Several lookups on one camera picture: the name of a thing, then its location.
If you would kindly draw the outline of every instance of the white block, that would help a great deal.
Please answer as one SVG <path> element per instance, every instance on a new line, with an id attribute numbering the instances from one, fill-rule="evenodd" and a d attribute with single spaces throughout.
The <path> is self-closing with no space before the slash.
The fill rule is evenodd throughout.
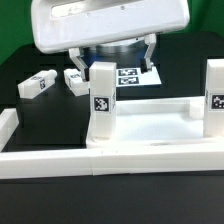
<path id="1" fill-rule="evenodd" d="M 0 115 L 0 152 L 19 124 L 16 109 L 5 109 Z"/>
<path id="2" fill-rule="evenodd" d="M 91 66 L 90 95 L 92 138 L 110 138 L 116 123 L 116 63 Z"/>
<path id="3" fill-rule="evenodd" d="M 83 82 L 81 72 L 77 69 L 66 69 L 64 71 L 65 83 L 75 96 L 89 94 L 89 82 Z"/>
<path id="4" fill-rule="evenodd" d="M 33 99 L 55 83 L 55 70 L 41 71 L 18 85 L 20 98 Z"/>
<path id="5" fill-rule="evenodd" d="M 204 137 L 224 136 L 224 59 L 207 62 Z"/>

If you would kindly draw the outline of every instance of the white tray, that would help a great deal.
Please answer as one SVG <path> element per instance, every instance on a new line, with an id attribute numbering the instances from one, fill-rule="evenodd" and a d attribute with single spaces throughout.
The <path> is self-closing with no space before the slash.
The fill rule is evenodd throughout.
<path id="1" fill-rule="evenodd" d="M 118 102 L 110 142 L 93 142 L 88 132 L 93 149 L 0 153 L 0 179 L 224 170 L 223 138 L 202 137 L 202 120 L 187 115 L 191 100 Z M 122 126 L 133 117 L 138 127 Z"/>
<path id="2" fill-rule="evenodd" d="M 203 97 L 117 102 L 114 135 L 110 140 L 92 139 L 89 126 L 87 148 L 213 141 L 203 138 L 203 119 L 189 116 L 192 100 L 203 100 Z"/>

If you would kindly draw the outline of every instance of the white cube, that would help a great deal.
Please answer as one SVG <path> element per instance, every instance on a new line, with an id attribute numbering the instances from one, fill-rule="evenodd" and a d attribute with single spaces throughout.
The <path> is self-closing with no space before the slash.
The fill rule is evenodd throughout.
<path id="1" fill-rule="evenodd" d="M 116 125 L 116 63 L 91 66 L 90 104 L 92 138 L 110 138 Z"/>
<path id="2" fill-rule="evenodd" d="M 18 85 L 20 98 L 33 99 L 55 83 L 55 70 L 41 71 Z"/>
<path id="3" fill-rule="evenodd" d="M 81 72 L 77 69 L 66 69 L 64 71 L 65 83 L 75 96 L 89 94 L 89 82 L 83 82 Z"/>
<path id="4" fill-rule="evenodd" d="M 207 62 L 204 137 L 224 136 L 224 59 Z"/>

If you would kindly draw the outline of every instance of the black table surface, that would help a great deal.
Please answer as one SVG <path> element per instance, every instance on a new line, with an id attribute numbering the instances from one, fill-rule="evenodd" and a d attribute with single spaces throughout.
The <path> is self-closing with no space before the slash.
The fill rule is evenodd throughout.
<path id="1" fill-rule="evenodd" d="M 114 55 L 85 50 L 85 62 L 139 67 L 145 49 Z M 153 54 L 161 86 L 117 89 L 117 100 L 204 95 L 206 61 L 224 58 L 224 39 L 214 33 L 158 37 Z M 3 153 L 85 148 L 89 96 L 74 97 L 63 71 L 67 53 L 44 55 L 19 48 L 0 66 L 0 113 L 15 108 L 20 124 Z M 19 98 L 17 84 L 55 69 L 56 84 L 33 100 Z M 0 180 L 0 223 L 223 223 L 224 172 Z"/>

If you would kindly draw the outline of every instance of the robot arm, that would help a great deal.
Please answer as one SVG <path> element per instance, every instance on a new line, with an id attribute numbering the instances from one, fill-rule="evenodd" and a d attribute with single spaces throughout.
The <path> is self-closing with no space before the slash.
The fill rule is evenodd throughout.
<path id="1" fill-rule="evenodd" d="M 187 0 L 33 0 L 32 27 L 36 46 L 43 53 L 70 50 L 84 73 L 79 48 L 146 36 L 149 50 L 145 70 L 155 46 L 154 33 L 180 30 L 189 22 Z"/>

